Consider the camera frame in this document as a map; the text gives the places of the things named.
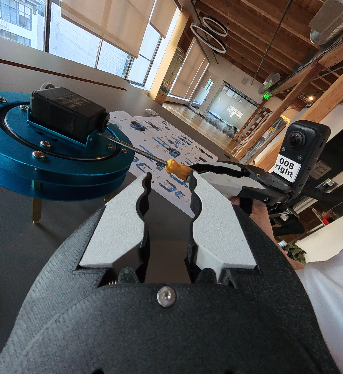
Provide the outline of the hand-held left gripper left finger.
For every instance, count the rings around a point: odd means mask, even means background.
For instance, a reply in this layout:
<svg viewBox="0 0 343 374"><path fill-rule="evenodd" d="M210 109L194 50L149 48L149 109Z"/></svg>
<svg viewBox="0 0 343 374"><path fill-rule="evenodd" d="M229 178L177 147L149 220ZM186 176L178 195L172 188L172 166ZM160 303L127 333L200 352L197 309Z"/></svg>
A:
<svg viewBox="0 0 343 374"><path fill-rule="evenodd" d="M144 215L149 209L151 180L150 172L143 173L106 204L81 267L112 268L114 272L131 267L146 272L150 248Z"/></svg>

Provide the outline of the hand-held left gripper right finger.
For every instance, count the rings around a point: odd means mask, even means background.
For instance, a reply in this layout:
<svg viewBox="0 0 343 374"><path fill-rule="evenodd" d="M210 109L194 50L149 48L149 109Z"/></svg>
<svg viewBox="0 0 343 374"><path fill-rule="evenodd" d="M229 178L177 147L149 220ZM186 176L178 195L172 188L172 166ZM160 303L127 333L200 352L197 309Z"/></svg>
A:
<svg viewBox="0 0 343 374"><path fill-rule="evenodd" d="M224 272L228 268L254 269L257 264L228 198L194 171L190 174L191 224L188 266L191 272L210 268Z"/></svg>

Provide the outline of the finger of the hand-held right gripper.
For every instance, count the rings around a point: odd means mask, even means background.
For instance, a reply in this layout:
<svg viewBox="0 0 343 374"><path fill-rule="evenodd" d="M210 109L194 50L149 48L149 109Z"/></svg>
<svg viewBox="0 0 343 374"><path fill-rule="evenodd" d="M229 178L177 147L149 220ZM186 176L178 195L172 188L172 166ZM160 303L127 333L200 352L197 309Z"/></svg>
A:
<svg viewBox="0 0 343 374"><path fill-rule="evenodd" d="M259 182L251 179L247 176L242 176L240 178L233 177L227 174L216 174L213 172L201 173L201 177L211 184L215 189L217 189L224 196L238 196L243 187L253 187L257 189L266 188Z"/></svg>
<svg viewBox="0 0 343 374"><path fill-rule="evenodd" d="M198 173L212 172L214 174L225 174L225 175L247 175L246 169L239 166L238 163L234 162L202 162L195 163L189 166L191 169Z"/></svg>

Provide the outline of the yellow handle screwdriver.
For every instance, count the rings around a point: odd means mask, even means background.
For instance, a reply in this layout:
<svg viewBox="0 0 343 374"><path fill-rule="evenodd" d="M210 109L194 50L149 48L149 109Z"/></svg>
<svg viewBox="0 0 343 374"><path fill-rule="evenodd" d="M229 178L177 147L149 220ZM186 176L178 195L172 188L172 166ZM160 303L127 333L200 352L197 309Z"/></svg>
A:
<svg viewBox="0 0 343 374"><path fill-rule="evenodd" d="M182 164L179 164L177 163L174 159L171 159L171 160L168 160L168 161L164 161L150 153L147 153L145 151L142 151L130 144L127 144L125 142L122 142L120 141L119 139L115 138L115 137L112 137L112 136L109 136L109 135L106 135L104 133L99 133L100 136L108 139L108 140L111 140L112 142L114 143L117 143L119 145L121 145L122 147L125 147L125 148L128 148L128 149L131 149L132 151L142 155L142 156L145 156L153 161L156 161L156 162L159 162L161 164L163 164L165 166L165 170L168 174L174 174L176 177L178 177L179 179L182 179L184 181L187 181L189 176L190 176L190 171L192 171L193 169L188 167L188 166L185 166L185 165L182 165Z"/></svg>

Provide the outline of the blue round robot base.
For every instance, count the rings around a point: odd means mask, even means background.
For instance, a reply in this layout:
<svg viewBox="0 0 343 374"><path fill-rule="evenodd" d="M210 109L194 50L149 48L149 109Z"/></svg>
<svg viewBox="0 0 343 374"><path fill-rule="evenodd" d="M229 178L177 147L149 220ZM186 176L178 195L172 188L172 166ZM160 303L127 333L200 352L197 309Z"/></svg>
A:
<svg viewBox="0 0 343 374"><path fill-rule="evenodd" d="M32 121L32 93L0 92L0 185L34 200L99 198L124 181L134 151L92 132L82 144ZM130 144L109 121L103 132Z"/></svg>

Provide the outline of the black servo motor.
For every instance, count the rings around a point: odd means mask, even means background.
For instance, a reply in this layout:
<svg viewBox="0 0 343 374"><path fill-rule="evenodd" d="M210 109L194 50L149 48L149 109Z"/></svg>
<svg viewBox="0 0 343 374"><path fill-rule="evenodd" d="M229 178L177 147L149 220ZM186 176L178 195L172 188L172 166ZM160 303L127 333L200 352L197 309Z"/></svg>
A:
<svg viewBox="0 0 343 374"><path fill-rule="evenodd" d="M110 115L106 109L63 87L33 91L32 121L82 144L92 132L103 133Z"/></svg>

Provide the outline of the dark grey desk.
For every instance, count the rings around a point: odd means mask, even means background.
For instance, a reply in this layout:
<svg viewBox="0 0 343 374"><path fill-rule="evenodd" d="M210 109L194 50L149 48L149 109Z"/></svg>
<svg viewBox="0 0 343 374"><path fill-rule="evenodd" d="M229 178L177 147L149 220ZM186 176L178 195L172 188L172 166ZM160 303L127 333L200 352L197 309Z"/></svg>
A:
<svg viewBox="0 0 343 374"><path fill-rule="evenodd" d="M13 41L0 38L0 91L30 93L43 83L69 88L109 111L132 116L156 111L186 136L216 155L234 160L230 139L208 124L175 116L124 79ZM150 261L146 283L189 283L184 258L191 218L160 194L149 195L146 220L150 232ZM35 278L57 248L104 204L103 199L82 202L44 201L41 222L31 221L30 199L0 186L0 352Z"/></svg>

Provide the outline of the person's right hand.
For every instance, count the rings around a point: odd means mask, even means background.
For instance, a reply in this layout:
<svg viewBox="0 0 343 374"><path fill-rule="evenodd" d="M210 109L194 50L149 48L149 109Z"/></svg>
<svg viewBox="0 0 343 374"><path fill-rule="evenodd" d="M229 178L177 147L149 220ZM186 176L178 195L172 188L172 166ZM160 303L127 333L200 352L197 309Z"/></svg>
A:
<svg viewBox="0 0 343 374"><path fill-rule="evenodd" d="M273 236L272 226L270 224L270 218L268 216L267 206L261 201L252 200L252 214L249 216L258 227L262 229L264 233L277 244L276 239Z"/></svg>

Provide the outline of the printed instruction sheet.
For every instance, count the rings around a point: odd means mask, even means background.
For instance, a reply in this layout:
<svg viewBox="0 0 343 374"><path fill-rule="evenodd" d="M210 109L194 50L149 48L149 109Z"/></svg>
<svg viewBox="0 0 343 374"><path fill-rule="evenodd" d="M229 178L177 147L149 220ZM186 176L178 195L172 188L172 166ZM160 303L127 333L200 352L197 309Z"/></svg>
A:
<svg viewBox="0 0 343 374"><path fill-rule="evenodd" d="M124 111L113 111L110 113L110 123L118 126L134 147L162 160L175 159L186 166L218 160L217 156L160 116L132 117ZM129 172L135 176L144 172L152 173L152 189L193 217L187 181L168 174L164 165L139 154L135 154Z"/></svg>

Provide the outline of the wooden column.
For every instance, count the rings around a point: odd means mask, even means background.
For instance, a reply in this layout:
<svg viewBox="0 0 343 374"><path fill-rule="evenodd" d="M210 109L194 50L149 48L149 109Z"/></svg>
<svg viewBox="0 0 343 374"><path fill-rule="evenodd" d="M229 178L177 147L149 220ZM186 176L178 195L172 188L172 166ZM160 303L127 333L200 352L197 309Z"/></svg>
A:
<svg viewBox="0 0 343 374"><path fill-rule="evenodd" d="M178 19L176 19L176 16L173 17L173 21L175 20L174 29L172 30L172 33L168 32L170 36L166 38L166 49L148 93L148 97L150 97L159 105L163 105L166 100L167 94L165 94L164 92L160 92L160 87L164 81L169 65L172 62L178 42L181 38L185 25L187 24L189 16L190 14L187 9L182 8Z"/></svg>

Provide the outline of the beige window blind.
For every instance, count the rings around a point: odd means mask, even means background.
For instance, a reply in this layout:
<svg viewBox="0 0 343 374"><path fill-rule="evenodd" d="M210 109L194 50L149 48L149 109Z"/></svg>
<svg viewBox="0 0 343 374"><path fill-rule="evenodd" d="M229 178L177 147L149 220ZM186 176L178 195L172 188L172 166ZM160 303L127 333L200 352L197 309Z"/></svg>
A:
<svg viewBox="0 0 343 374"><path fill-rule="evenodd" d="M138 58L154 0L63 0L61 16Z"/></svg>

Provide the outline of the large window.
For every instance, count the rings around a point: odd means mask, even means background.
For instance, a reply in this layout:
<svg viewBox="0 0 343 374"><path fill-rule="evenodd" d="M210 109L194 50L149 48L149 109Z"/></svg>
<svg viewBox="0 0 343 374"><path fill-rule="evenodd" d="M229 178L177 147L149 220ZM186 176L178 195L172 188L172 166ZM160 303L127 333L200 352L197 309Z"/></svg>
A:
<svg viewBox="0 0 343 374"><path fill-rule="evenodd" d="M0 37L39 50L44 47L45 1L0 0ZM48 51L54 55L115 74L144 86L163 38L148 24L138 58L100 40L61 17L51 1Z"/></svg>

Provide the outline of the slim wooden post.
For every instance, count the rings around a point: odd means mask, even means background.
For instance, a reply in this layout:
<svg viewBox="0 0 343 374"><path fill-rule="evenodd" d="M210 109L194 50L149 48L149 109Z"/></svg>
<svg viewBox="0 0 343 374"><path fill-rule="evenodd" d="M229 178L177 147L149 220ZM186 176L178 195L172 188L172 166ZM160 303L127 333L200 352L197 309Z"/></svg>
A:
<svg viewBox="0 0 343 374"><path fill-rule="evenodd" d="M290 106L295 98L302 92L302 90L321 72L325 67L319 61L309 64L306 68L288 79L284 84L278 87L279 91L289 88L295 84L295 87L281 102L280 106L267 117L266 121L260 124L255 131L248 137L248 141L240 147L235 154L235 158L239 161L245 154L253 147L253 145L262 137L267 129L282 115L282 113Z"/></svg>

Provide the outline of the thick wooden post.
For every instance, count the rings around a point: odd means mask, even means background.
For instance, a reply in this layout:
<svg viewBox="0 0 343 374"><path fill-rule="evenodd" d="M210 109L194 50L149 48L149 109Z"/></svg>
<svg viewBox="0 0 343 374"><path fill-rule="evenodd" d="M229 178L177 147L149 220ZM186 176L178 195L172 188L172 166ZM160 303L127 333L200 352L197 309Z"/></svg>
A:
<svg viewBox="0 0 343 374"><path fill-rule="evenodd" d="M314 105L301 116L301 120L309 120L320 123L341 101L343 100L343 74L333 83L333 85L316 101ZM285 136L280 140L256 163L260 167L268 171L275 165L277 156L281 150Z"/></svg>

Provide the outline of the silver ventilation duct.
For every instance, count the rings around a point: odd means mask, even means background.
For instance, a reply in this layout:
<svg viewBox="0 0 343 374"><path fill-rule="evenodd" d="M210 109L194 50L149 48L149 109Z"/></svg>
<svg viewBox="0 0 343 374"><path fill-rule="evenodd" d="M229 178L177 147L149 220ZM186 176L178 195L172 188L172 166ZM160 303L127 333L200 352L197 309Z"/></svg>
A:
<svg viewBox="0 0 343 374"><path fill-rule="evenodd" d="M343 0L327 0L309 23L310 41L323 45L343 31Z"/></svg>

